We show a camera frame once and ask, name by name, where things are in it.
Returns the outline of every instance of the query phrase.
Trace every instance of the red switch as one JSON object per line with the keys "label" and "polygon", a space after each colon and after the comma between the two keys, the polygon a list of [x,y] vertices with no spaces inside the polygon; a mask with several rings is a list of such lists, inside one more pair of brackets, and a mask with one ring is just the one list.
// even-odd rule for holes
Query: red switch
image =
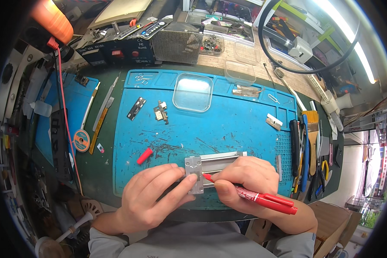
{"label": "red switch", "polygon": [[124,57],[123,53],[121,50],[114,50],[112,51],[112,55],[116,57]]}

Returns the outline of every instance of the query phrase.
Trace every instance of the hand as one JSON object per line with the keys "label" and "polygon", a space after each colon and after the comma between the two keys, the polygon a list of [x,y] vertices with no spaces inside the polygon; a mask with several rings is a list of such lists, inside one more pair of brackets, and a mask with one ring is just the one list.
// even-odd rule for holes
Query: hand
{"label": "hand", "polygon": [[242,184],[250,191],[276,195],[279,175],[268,162],[256,157],[238,157],[221,172],[212,175],[219,199],[232,209],[262,218],[264,208],[241,198],[232,183]]}
{"label": "hand", "polygon": [[188,195],[197,175],[184,178],[160,201],[163,192],[185,175],[177,164],[164,164],[137,173],[123,189],[122,207],[117,212],[118,227],[122,233],[132,233],[157,227],[171,212],[182,204],[195,200]]}

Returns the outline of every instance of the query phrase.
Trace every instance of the sleeve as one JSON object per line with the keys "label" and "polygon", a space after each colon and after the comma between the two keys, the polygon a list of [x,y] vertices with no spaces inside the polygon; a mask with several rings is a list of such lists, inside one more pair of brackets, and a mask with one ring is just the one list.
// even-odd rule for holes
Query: sleeve
{"label": "sleeve", "polygon": [[126,240],[118,236],[106,235],[94,227],[90,228],[90,240],[88,243],[90,258],[117,258],[128,246]]}
{"label": "sleeve", "polygon": [[277,241],[273,254],[280,258],[312,258],[314,256],[314,233],[290,235]]}

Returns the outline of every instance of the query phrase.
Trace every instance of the gray shirt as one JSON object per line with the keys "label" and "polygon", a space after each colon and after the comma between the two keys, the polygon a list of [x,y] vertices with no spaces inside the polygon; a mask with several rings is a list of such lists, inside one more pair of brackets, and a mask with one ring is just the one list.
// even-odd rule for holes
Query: gray shirt
{"label": "gray shirt", "polygon": [[314,233],[281,238],[271,252],[239,233],[235,223],[160,225],[128,245],[118,236],[90,229],[90,258],[308,258],[314,255]]}

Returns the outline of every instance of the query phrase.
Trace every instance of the red marker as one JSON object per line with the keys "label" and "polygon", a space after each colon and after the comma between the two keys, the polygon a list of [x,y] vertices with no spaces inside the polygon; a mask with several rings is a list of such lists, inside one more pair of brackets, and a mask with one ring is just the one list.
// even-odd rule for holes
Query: red marker
{"label": "red marker", "polygon": [[[206,180],[209,180],[212,183],[214,182],[212,181],[210,174],[202,175],[204,178],[206,178]],[[239,196],[250,201],[254,201],[263,207],[267,207],[268,209],[276,210],[285,214],[295,215],[297,213],[298,208],[294,207],[293,201],[289,201],[269,193],[256,193],[239,186],[235,186],[235,188]]]}

